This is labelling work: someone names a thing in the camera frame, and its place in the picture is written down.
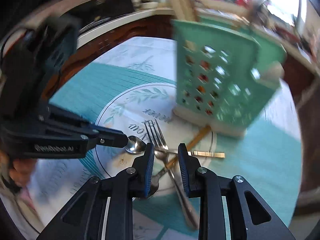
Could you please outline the person's left hand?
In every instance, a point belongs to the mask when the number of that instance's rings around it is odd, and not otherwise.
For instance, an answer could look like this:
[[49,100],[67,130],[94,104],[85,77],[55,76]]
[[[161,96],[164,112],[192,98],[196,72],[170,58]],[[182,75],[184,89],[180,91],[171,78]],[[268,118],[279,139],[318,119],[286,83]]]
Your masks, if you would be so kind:
[[1,179],[13,194],[18,194],[27,186],[37,159],[15,159],[10,160],[9,156],[1,151]]

